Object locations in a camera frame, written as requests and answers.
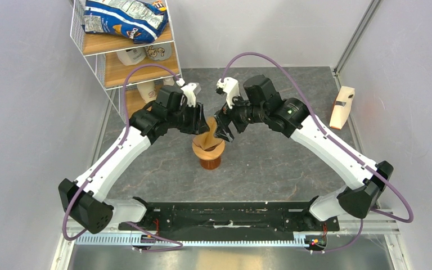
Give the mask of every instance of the white wall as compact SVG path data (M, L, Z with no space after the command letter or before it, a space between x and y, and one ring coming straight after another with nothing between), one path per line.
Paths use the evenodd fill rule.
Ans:
M49 269L57 185L88 168L106 96L65 0L0 2L0 269Z
M282 66L334 67L370 0L167 0L183 68L221 68L241 52ZM234 66L271 66L244 57Z
M414 269L432 269L432 1L383 1L341 74L368 156L394 167L391 179L412 205L400 224ZM386 191L381 201L406 217Z

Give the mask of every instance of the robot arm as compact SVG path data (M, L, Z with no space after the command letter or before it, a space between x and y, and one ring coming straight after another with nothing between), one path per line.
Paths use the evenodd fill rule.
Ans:
M313 199L307 212L315 222L326 221L343 213L364 218L383 192L385 185L327 139L327 135L348 148L366 165L377 167L377 171L387 179L393 167L386 161L376 164L375 161L356 152L326 126L322 126L327 132L324 136L305 104L296 98L283 100L271 80L264 75L248 79L244 83L244 89L248 100L242 99L237 80L225 78L223 82L218 82L217 92L226 93L227 102L216 113L218 129L215 135L232 141L234 136L228 126L230 123L234 124L238 133L243 132L250 123L265 123L271 130L281 132L311 150L345 182L341 189Z
M139 222L146 206L139 199L108 200L110 188L127 169L130 163L147 150L168 129L177 128L182 133L200 134L209 131L204 119L203 105L196 102L195 92L199 85L190 83L181 89L165 85L157 99L152 103L151 111L136 111L130 118L130 127L125 142L121 143L125 129L114 144L90 167L77 177L74 182L63 180L59 193L64 210L85 180L89 180L83 192L77 198L70 216L91 233L102 231L108 224L125 221ZM118 146L118 151L111 152ZM90 178L95 168L102 164L95 176Z

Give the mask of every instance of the shelf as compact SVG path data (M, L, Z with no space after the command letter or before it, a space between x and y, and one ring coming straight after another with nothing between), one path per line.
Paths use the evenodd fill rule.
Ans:
M105 62L105 87L106 88L117 87L122 85L127 75L138 65L156 63L156 64L166 66L176 74L179 73L178 60L176 57L174 43L172 43L171 57L164 61L153 61L147 57L143 61L138 63L138 65L125 66L118 59L116 52L106 53L105 58L106 58L106 62ZM159 79L167 76L170 76L170 74L168 74L166 70L160 69L158 67L153 67L153 66L146 67L134 73L131 76L129 83L144 82L147 80L154 80L154 79Z
M158 94L158 91L160 91L160 88L162 87L162 84L158 84L155 85L155 91ZM132 117L132 114L136 111L138 111L139 109L143 108L143 106L146 104L138 89L131 89L128 90L125 93L126 97L127 97L127 110L128 110L128 117Z
M128 48L137 48L170 41L173 41L170 23L168 23L165 30L158 37L158 39L149 44L134 44L131 39L119 37L117 35L85 34L82 53L85 56L96 55L98 53L119 51Z

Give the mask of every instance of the mug with cartoon face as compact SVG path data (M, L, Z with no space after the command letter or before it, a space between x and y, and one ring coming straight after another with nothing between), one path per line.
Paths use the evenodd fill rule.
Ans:
M170 42L150 45L145 47L145 52L148 58L154 61L163 61L170 58L172 54L172 46Z

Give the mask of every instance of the doritos bag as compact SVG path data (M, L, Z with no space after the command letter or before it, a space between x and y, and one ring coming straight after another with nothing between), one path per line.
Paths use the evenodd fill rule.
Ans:
M165 8L138 0L86 0L85 33L120 35L133 43L151 43L168 23Z

